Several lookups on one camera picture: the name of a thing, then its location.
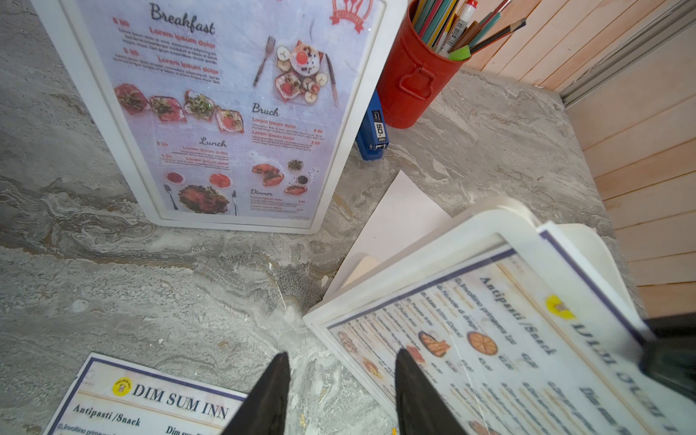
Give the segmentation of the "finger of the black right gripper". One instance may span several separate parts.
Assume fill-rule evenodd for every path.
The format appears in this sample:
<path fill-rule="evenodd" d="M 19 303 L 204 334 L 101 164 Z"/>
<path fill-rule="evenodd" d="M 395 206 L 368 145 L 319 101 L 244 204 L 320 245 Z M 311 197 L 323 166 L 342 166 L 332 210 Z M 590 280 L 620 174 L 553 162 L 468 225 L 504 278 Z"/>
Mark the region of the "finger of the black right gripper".
<path fill-rule="evenodd" d="M 647 377 L 695 402 L 695 313 L 649 318 L 655 339 L 643 347 Z"/>

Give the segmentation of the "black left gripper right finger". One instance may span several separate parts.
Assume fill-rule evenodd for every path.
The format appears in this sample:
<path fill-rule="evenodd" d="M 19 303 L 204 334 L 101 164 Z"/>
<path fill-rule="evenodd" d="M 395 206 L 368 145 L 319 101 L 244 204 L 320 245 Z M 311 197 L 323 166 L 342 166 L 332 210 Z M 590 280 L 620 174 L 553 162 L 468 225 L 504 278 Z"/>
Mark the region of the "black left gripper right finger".
<path fill-rule="evenodd" d="M 399 434 L 466 434 L 406 349 L 396 356 L 395 405 Z"/>

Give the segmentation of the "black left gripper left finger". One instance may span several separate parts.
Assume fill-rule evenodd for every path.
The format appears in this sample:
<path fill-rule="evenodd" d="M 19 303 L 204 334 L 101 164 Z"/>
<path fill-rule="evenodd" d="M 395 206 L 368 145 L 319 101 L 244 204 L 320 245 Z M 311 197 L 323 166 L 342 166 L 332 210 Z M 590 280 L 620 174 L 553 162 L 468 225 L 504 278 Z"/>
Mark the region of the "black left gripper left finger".
<path fill-rule="evenodd" d="M 222 435 L 283 435 L 291 381 L 288 353 L 278 353 Z"/>

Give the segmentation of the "dim sum inn menu sheet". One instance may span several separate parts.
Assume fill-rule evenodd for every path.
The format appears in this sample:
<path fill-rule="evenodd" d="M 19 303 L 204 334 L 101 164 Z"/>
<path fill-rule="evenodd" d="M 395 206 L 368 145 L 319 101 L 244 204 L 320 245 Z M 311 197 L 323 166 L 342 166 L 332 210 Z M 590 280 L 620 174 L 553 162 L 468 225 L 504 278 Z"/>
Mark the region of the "dim sum inn menu sheet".
<path fill-rule="evenodd" d="M 221 434 L 247 396 L 90 353 L 46 434 Z"/>

